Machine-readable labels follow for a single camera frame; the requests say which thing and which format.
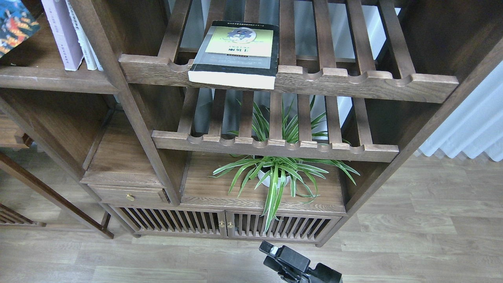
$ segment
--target colorful book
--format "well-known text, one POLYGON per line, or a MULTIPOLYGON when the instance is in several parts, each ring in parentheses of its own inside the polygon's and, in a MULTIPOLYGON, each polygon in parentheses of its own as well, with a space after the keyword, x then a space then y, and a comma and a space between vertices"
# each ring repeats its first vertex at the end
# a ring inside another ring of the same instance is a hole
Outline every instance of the colorful book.
POLYGON ((189 81, 272 90, 278 42, 278 26, 214 21, 189 70, 189 81))
POLYGON ((68 7, 68 11, 70 13, 71 22, 73 24, 73 28, 75 28, 75 33, 77 34, 78 43, 82 49, 82 53, 84 54, 84 59, 86 60, 86 65, 88 66, 88 70, 96 70, 96 62, 93 57, 93 53, 91 52, 91 44, 89 43, 88 37, 86 33, 82 29, 80 22, 78 21, 77 15, 75 11, 71 7, 71 4, 68 0, 66 0, 66 6, 68 7))
POLYGON ((78 43, 77 33, 73 28, 66 2, 62 0, 42 0, 42 5, 58 46, 59 55, 63 60, 64 69, 77 70, 84 55, 78 43))
POLYGON ((0 0, 0 58, 40 29, 21 0, 0 0))

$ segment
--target wooden bookshelf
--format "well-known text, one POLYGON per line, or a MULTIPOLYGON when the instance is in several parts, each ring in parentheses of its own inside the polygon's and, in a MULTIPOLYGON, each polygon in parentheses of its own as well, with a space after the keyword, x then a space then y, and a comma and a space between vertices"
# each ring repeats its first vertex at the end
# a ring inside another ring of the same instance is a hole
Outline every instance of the wooden bookshelf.
MULTIPOLYGON (((82 184, 134 235, 278 239, 321 246, 503 59, 503 4, 496 1, 312 0, 318 52, 306 57, 295 50, 295 1, 280 0, 273 130, 270 140, 260 144, 251 134, 249 108, 240 122, 243 136, 227 139, 221 132, 223 106, 218 103, 208 133, 191 129, 195 89, 219 90, 218 102, 228 87, 188 81, 196 50, 180 48, 180 43, 190 0, 177 0, 172 11, 163 1, 70 2, 105 72, 82 66, 64 71, 46 25, 0 59, 0 107, 75 180, 95 186, 96 191, 82 184), (332 3, 346 6, 356 59, 335 57, 328 24, 332 3), (362 5, 377 6, 384 23, 386 47, 376 60, 369 51, 362 5), (398 16, 395 7, 402 8, 398 16), (116 106, 101 94, 112 93, 124 114, 116 113, 107 127, 107 113, 116 106), (301 101, 297 145, 278 137, 280 93, 295 93, 301 101), (328 145, 309 136, 307 95, 324 96, 328 145), (334 115, 336 96, 350 96, 354 104, 342 127, 334 115), (82 105, 94 105, 94 111, 79 111, 82 105), (62 126, 69 137, 86 138, 60 137, 62 126), (228 179, 207 178, 218 164, 230 161, 227 153, 354 160, 351 166, 362 176, 355 186, 344 174, 331 172, 329 181, 321 182, 321 196, 309 205, 286 196, 278 221, 260 231, 264 191, 246 190, 236 198, 226 194, 228 179), (139 195, 131 201, 128 191, 139 195), (107 197, 100 197, 104 192, 107 197), (142 196, 145 202, 139 202, 142 196)), ((205 26, 223 19, 229 5, 233 2, 212 0, 205 26)), ((246 0, 242 19, 259 21, 258 7, 260 1, 246 0)), ((240 90, 249 107, 250 94, 259 89, 240 90)))
POLYGON ((37 21, 40 30, 0 58, 0 86, 83 93, 115 94, 105 73, 87 70, 83 60, 75 72, 65 71, 45 14, 37 21))

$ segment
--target book spine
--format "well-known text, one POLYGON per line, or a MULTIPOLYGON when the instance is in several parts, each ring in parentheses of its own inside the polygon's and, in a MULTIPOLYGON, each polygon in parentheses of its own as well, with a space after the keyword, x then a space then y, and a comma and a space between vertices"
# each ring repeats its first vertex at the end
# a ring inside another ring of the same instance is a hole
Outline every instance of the book spine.
POLYGON ((65 1, 42 0, 65 70, 77 70, 83 53, 65 1))
POLYGON ((92 46, 91 46, 91 53, 93 54, 93 58, 95 59, 96 67, 98 68, 99 71, 103 72, 103 67, 100 64, 98 57, 96 57, 96 53, 94 52, 94 49, 92 46))
POLYGON ((78 42, 80 44, 80 47, 82 48, 82 53, 84 54, 84 59, 86 60, 88 70, 96 70, 96 62, 94 60, 93 54, 91 53, 91 45, 89 43, 88 37, 82 29, 77 15, 75 14, 75 11, 73 10, 68 0, 66 0, 66 6, 68 7, 68 11, 70 12, 71 22, 73 23, 73 27, 75 28, 78 42))

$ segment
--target drawer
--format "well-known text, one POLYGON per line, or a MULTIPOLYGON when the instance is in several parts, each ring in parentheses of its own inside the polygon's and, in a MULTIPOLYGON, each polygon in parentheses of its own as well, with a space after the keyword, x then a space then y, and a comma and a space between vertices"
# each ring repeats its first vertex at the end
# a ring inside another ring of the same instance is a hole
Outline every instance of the drawer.
POLYGON ((89 185, 105 203, 167 204, 167 196, 161 188, 136 188, 89 185))

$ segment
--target spider plant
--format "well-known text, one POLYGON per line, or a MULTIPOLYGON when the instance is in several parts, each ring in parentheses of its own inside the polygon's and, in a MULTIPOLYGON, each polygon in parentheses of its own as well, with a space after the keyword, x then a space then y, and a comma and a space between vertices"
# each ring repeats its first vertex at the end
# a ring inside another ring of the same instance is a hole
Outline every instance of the spider plant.
MULTIPOLYGON (((313 96, 311 103, 309 105, 311 110, 314 105, 314 100, 315 96, 313 96)), ((283 111, 282 113, 282 136, 287 143, 294 144, 299 142, 299 120, 298 115, 294 115, 292 118, 289 118, 292 105, 293 101, 292 104, 290 104, 290 106, 288 107, 286 113, 285 111, 283 111)), ((322 113, 316 118, 312 119, 311 130, 315 130, 316 128, 318 128, 318 126, 325 121, 324 120, 325 116, 326 113, 322 113)), ((269 122, 264 117, 262 111, 260 110, 260 107, 255 102, 254 102, 252 129, 255 131, 257 139, 259 141, 266 141, 267 138, 269 137, 269 122)), ((229 131, 229 132, 236 135, 239 134, 238 131, 229 131)), ((328 135, 326 131, 316 131, 312 134, 312 136, 327 137, 328 135)), ((238 178, 241 176, 242 173, 244 173, 247 169, 249 169, 241 183, 239 193, 237 194, 237 196, 239 197, 248 181, 256 178, 259 174, 259 171, 262 170, 264 172, 264 176, 258 181, 258 183, 255 186, 255 189, 257 189, 259 185, 268 177, 270 178, 269 191, 264 206, 264 212, 262 213, 262 216, 266 216, 266 225, 264 231, 267 231, 269 229, 272 220, 276 218, 276 212, 278 211, 278 207, 281 202, 283 190, 287 185, 288 175, 291 178, 290 195, 292 197, 295 197, 296 195, 299 195, 301 197, 308 197, 311 198, 311 200, 305 203, 310 203, 314 201, 314 199, 318 196, 318 186, 315 177, 325 179, 324 174, 328 173, 328 171, 307 163, 320 163, 338 167, 348 176, 348 178, 353 183, 355 183, 355 181, 351 176, 351 173, 360 175, 355 169, 351 168, 350 166, 346 165, 345 163, 339 160, 276 157, 276 156, 251 157, 248 155, 236 162, 229 163, 216 169, 215 171, 213 171, 213 176, 211 177, 214 178, 221 177, 236 168, 237 172, 234 175, 234 178, 232 179, 232 182, 229 187, 228 193, 231 193, 232 189, 236 185, 238 178), (314 192, 311 189, 311 187, 306 184, 307 180, 311 181, 312 185, 314 186, 314 192), (305 189, 305 193, 299 193, 299 186, 297 185, 297 182, 301 184, 300 186, 301 189, 305 189)))

